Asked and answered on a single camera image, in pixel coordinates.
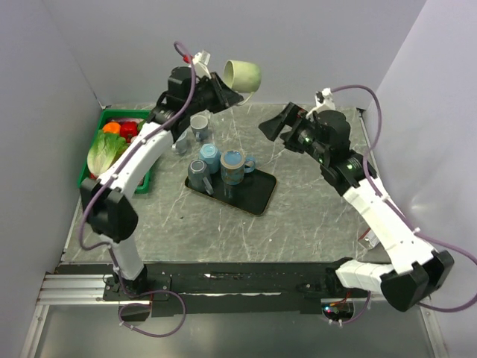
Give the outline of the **light blue hexagonal mug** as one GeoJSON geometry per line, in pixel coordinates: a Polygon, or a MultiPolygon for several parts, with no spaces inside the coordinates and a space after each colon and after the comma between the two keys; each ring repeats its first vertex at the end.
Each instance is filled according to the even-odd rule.
{"type": "Polygon", "coordinates": [[[211,175],[219,171],[221,152],[214,144],[203,144],[199,151],[199,159],[207,164],[211,175]]]}

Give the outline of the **small slate grey mug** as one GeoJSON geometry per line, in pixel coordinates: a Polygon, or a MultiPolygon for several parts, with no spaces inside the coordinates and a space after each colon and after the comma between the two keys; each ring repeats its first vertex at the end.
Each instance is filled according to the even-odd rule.
{"type": "Polygon", "coordinates": [[[190,127],[198,142],[204,141],[209,135],[209,120],[204,115],[193,116],[190,119],[190,127]]]}

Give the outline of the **red toy pepper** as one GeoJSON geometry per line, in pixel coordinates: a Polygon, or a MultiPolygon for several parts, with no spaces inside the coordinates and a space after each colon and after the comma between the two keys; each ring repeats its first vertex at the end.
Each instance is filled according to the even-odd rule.
{"type": "Polygon", "coordinates": [[[138,133],[138,124],[136,122],[123,122],[120,125],[119,135],[126,140],[126,143],[131,143],[138,133]]]}

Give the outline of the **dark grey mug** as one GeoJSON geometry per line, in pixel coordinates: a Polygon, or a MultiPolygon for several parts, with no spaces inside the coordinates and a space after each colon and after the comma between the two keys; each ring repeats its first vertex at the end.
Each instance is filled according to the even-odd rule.
{"type": "Polygon", "coordinates": [[[188,187],[197,192],[212,195],[212,179],[209,173],[209,167],[201,159],[192,160],[188,166],[188,187]]]}

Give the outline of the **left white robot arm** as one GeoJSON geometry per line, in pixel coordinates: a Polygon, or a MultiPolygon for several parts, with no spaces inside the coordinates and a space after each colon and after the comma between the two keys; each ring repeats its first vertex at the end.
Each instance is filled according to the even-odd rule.
{"type": "Polygon", "coordinates": [[[147,269],[137,251],[133,233],[139,221],[130,199],[153,164],[190,126],[190,118],[205,110],[219,113],[243,101],[243,96],[216,72],[198,77],[193,68],[176,67],[168,89],[149,113],[138,137],[117,161],[96,180],[80,185],[82,225],[100,236],[106,246],[121,291],[132,300],[148,289],[147,269]]]}

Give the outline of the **black serving tray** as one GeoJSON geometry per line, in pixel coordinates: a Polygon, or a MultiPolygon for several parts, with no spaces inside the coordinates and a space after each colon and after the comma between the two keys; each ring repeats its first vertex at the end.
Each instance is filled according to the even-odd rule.
{"type": "Polygon", "coordinates": [[[243,181],[233,186],[228,186],[222,181],[220,172],[211,175],[211,179],[214,190],[212,195],[193,189],[188,178],[185,178],[184,185],[203,197],[219,201],[254,216],[264,214],[277,186],[277,179],[272,174],[258,169],[245,174],[243,181]]]}

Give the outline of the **toy cabbage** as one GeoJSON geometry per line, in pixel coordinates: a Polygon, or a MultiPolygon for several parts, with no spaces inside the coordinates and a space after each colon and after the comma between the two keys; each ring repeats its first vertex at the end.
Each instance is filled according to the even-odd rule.
{"type": "Polygon", "coordinates": [[[86,164],[96,178],[105,173],[127,149],[126,139],[110,132],[99,131],[87,154],[86,164]]]}

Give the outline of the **white footed mug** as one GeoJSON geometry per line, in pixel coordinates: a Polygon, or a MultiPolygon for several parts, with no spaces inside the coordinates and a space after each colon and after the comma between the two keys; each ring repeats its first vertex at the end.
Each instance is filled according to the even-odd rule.
{"type": "Polygon", "coordinates": [[[187,131],[181,133],[181,135],[177,138],[177,141],[172,145],[171,149],[175,154],[179,155],[183,155],[187,152],[187,131]]]}

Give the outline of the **green plastic crate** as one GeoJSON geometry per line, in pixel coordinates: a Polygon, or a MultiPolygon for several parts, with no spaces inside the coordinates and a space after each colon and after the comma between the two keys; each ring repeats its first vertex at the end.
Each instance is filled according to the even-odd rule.
{"type": "MultiPolygon", "coordinates": [[[[99,131],[102,131],[102,127],[108,122],[118,122],[120,125],[123,122],[136,122],[138,124],[138,131],[140,132],[148,114],[149,112],[147,110],[107,108],[101,112],[93,141],[95,140],[97,133],[99,131]]],[[[78,178],[78,187],[80,188],[81,192],[85,192],[86,189],[90,189],[91,187],[94,188],[99,177],[96,178],[94,175],[90,174],[85,159],[82,172],[80,174],[80,177],[78,178]]]]}

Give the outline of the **pale green mug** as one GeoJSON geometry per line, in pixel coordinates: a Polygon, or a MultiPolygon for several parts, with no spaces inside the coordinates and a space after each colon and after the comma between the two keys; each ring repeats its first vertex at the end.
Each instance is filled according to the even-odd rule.
{"type": "Polygon", "coordinates": [[[238,106],[246,104],[259,90],[262,70],[259,65],[242,60],[228,60],[224,66],[224,83],[238,93],[248,94],[238,106]]]}

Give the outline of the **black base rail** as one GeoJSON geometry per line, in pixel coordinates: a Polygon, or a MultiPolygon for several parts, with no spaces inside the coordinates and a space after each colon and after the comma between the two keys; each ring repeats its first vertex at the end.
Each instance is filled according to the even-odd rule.
{"type": "Polygon", "coordinates": [[[105,301],[152,305],[154,317],[201,313],[299,312],[320,314],[325,301],[366,298],[347,289],[335,270],[344,263],[154,263],[128,297],[117,277],[107,278],[105,301]]]}

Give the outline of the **blue mug tan rim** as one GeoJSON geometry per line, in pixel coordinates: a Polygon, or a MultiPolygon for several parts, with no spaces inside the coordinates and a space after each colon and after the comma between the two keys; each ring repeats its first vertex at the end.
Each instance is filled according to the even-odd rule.
{"type": "Polygon", "coordinates": [[[246,174],[256,168],[256,160],[239,150],[227,150],[221,155],[221,179],[226,185],[240,184],[246,174]]]}

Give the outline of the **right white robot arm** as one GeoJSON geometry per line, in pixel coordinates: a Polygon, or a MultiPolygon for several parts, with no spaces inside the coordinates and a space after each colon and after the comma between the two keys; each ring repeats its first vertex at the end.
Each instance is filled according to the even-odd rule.
{"type": "Polygon", "coordinates": [[[325,110],[307,119],[303,108],[288,103],[259,129],[270,141],[281,138],[288,150],[316,160],[325,181],[362,216],[391,260],[345,261],[325,280],[330,295],[339,298],[350,289],[363,289],[383,295],[393,308],[405,312],[443,285],[454,264],[452,255],[416,237],[376,195],[365,177],[376,179],[376,170],[351,149],[350,124],[343,113],[325,110]]]}

